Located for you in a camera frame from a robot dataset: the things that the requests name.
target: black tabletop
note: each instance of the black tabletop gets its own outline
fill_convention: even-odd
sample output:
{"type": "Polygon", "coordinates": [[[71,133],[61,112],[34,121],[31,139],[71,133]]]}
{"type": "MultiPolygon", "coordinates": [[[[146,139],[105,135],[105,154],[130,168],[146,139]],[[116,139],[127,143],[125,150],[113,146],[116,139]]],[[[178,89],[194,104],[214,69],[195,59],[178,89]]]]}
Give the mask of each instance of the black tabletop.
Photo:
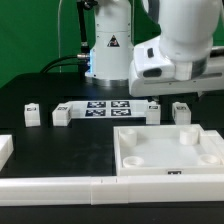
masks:
{"type": "MultiPolygon", "coordinates": [[[[144,118],[73,119],[54,127],[59,103],[134,99],[128,87],[87,84],[76,73],[23,74],[0,90],[0,134],[12,134],[14,152],[0,178],[114,176],[113,127],[145,125],[144,118]],[[41,126],[25,127],[24,105],[40,105],[41,126]]],[[[172,103],[185,102],[192,123],[224,137],[224,91],[160,96],[161,124],[173,124],[172,103]]],[[[223,202],[101,206],[1,207],[1,223],[223,223],[223,202]]]]}

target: small white block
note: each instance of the small white block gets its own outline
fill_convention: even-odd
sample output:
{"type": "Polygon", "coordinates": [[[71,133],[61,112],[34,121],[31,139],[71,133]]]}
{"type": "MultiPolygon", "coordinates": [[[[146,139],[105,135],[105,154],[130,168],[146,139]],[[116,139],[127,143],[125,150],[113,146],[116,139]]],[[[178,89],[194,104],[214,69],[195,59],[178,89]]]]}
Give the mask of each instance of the small white block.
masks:
{"type": "Polygon", "coordinates": [[[161,120],[161,106],[156,102],[150,102],[146,110],[146,124],[160,125],[161,120]]]}
{"type": "Polygon", "coordinates": [[[71,121],[71,105],[59,104],[53,111],[53,125],[54,126],[67,126],[71,121]]]}
{"type": "Polygon", "coordinates": [[[26,127],[40,126],[40,109],[39,104],[25,105],[24,110],[26,127]]]}
{"type": "Polygon", "coordinates": [[[172,115],[176,125],[191,124],[191,111],[186,103],[173,103],[172,115]]]}

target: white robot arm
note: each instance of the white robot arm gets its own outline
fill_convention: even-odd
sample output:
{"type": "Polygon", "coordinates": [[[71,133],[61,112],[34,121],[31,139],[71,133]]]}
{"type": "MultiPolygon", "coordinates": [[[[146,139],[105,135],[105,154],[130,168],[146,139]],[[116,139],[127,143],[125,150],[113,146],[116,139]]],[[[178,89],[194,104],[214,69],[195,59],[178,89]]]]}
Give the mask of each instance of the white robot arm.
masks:
{"type": "Polygon", "coordinates": [[[139,44],[129,74],[133,96],[224,89],[224,57],[210,59],[222,0],[142,0],[161,35],[139,44]]]}

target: green wall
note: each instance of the green wall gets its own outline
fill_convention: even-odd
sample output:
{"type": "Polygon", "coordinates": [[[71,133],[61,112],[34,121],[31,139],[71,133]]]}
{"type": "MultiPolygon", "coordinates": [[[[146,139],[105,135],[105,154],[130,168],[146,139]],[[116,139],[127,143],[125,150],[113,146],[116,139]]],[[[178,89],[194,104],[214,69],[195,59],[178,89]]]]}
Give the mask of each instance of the green wall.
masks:
{"type": "MultiPolygon", "coordinates": [[[[58,4],[59,0],[0,1],[0,87],[16,75],[40,71],[58,57],[58,4]]],[[[144,14],[140,0],[135,0],[135,5],[134,43],[137,44],[157,36],[160,29],[144,14]]],[[[92,11],[86,12],[86,20],[92,46],[95,41],[92,11]]],[[[62,55],[80,51],[76,0],[63,2],[61,43],[62,55]]],[[[214,43],[224,45],[221,22],[214,35],[214,43]]],[[[75,70],[75,67],[69,68],[69,71],[75,70]]]]}

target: white plastic tray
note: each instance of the white plastic tray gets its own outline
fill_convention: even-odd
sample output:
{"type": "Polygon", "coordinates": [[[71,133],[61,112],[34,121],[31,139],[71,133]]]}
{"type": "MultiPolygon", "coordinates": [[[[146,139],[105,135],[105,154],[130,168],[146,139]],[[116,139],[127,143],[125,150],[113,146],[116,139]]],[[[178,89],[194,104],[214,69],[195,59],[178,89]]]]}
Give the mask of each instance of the white plastic tray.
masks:
{"type": "Polygon", "coordinates": [[[114,147],[118,176],[224,173],[224,141],[200,125],[115,127],[114,147]]]}

